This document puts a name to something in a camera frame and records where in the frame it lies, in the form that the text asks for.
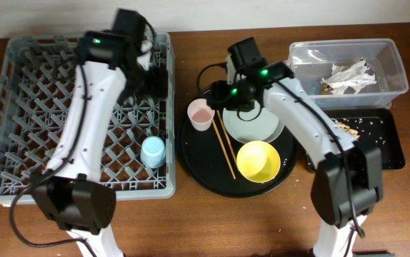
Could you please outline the grey plate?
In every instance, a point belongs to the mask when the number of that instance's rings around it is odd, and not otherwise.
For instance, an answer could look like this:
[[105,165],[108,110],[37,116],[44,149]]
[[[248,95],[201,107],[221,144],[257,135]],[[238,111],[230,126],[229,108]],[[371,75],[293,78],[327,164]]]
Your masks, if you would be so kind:
[[249,112],[223,110],[223,122],[228,134],[240,143],[264,141],[270,143],[284,130],[284,124],[266,108],[260,108],[257,101]]

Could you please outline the wooden chopstick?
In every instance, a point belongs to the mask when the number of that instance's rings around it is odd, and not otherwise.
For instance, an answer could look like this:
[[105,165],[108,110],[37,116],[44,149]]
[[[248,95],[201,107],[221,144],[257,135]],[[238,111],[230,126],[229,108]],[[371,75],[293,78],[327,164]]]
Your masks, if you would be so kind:
[[223,143],[223,141],[222,141],[221,135],[220,135],[220,133],[219,133],[219,130],[218,130],[217,126],[216,126],[216,123],[215,123],[215,120],[214,120],[214,119],[212,119],[212,125],[213,125],[213,128],[214,128],[215,134],[216,134],[216,136],[217,136],[217,138],[218,138],[218,140],[219,140],[219,144],[220,144],[221,150],[222,150],[223,153],[224,153],[224,157],[225,157],[225,159],[226,159],[226,162],[227,162],[227,165],[228,165],[229,170],[230,170],[230,172],[231,172],[231,175],[232,175],[233,179],[235,180],[235,179],[236,179],[236,176],[235,176],[233,167],[232,167],[231,162],[230,162],[230,160],[229,160],[229,156],[228,156],[228,154],[227,154],[227,152],[226,152],[226,148],[225,148],[225,146],[224,146],[224,143]]
[[234,149],[233,149],[233,147],[232,147],[232,145],[231,145],[231,141],[230,141],[229,135],[228,135],[228,133],[227,133],[227,130],[226,130],[225,125],[224,125],[224,122],[223,122],[223,119],[222,119],[222,117],[221,117],[221,112],[220,112],[219,110],[216,111],[216,112],[217,112],[218,119],[219,119],[219,122],[220,122],[220,124],[221,124],[221,127],[222,127],[222,129],[223,129],[223,132],[224,132],[224,135],[225,135],[225,138],[226,138],[226,142],[227,142],[227,144],[228,144],[228,146],[229,146],[229,150],[230,150],[230,152],[231,152],[231,156],[232,156],[232,158],[233,158],[233,160],[234,160],[234,163],[236,164],[236,155],[235,155],[235,153],[234,153]]

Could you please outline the pink cup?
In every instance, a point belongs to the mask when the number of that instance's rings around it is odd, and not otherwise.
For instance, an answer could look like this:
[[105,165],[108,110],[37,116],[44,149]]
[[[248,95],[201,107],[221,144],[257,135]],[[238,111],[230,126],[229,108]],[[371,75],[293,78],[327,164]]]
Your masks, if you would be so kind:
[[187,109],[187,116],[197,131],[206,131],[212,123],[215,110],[211,109],[206,99],[193,100]]

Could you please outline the yellow bowl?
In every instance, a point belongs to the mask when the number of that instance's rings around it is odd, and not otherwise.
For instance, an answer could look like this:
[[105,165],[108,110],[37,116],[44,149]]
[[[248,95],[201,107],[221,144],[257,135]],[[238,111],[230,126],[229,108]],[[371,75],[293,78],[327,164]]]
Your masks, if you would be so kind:
[[236,156],[239,173],[253,183],[266,183],[273,180],[281,168],[278,151],[264,141],[245,143]]

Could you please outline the blue cup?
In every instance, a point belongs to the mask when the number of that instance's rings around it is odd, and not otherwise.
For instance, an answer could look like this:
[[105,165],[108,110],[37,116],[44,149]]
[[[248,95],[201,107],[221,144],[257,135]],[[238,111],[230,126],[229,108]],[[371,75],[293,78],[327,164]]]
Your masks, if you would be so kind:
[[164,141],[157,136],[144,139],[141,145],[141,162],[151,169],[159,168],[166,161],[166,147]]

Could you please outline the brown snack wrapper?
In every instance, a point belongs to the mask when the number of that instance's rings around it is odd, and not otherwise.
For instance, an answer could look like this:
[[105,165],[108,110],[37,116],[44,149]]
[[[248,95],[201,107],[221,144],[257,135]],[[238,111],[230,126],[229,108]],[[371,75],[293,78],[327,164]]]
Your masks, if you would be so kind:
[[327,95],[327,94],[331,94],[331,91],[333,90],[329,85],[327,84],[322,84],[321,85],[321,95]]

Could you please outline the white tissue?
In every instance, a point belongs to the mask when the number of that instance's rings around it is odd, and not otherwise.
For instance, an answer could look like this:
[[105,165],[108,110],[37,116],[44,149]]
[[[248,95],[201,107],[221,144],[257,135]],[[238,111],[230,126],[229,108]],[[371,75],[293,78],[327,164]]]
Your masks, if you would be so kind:
[[376,76],[370,74],[369,70],[365,59],[350,66],[332,64],[331,76],[327,79],[322,78],[321,85],[329,85],[333,89],[332,95],[343,95],[348,89],[358,94],[365,87],[377,84]]

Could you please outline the food scraps pile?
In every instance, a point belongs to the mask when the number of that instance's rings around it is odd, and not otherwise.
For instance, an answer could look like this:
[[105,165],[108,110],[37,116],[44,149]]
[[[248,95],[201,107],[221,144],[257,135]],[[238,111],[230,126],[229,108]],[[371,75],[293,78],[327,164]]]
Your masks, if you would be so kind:
[[350,126],[334,120],[334,123],[342,130],[344,130],[346,133],[350,134],[351,136],[353,136],[355,139],[359,139],[360,135],[359,132],[356,129],[351,128]]

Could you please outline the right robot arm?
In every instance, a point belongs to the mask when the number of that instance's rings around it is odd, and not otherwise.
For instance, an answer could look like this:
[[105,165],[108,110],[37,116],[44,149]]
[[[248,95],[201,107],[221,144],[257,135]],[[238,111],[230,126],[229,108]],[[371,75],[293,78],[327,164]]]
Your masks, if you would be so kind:
[[305,93],[283,62],[269,64],[250,37],[230,45],[228,82],[212,86],[207,104],[240,113],[254,102],[277,116],[316,169],[311,200],[321,217],[313,256],[352,256],[361,225],[383,198],[382,157],[335,124]]

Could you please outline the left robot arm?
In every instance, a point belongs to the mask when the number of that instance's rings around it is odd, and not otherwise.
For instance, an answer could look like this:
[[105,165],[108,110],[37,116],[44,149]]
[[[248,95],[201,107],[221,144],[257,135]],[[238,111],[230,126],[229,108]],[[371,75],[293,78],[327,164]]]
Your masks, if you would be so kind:
[[114,105],[131,95],[164,98],[168,72],[142,48],[151,24],[119,9],[108,31],[87,31],[76,47],[76,80],[58,146],[44,174],[33,173],[25,192],[45,217],[70,234],[84,256],[122,256],[111,220],[116,192],[101,185],[101,154]]

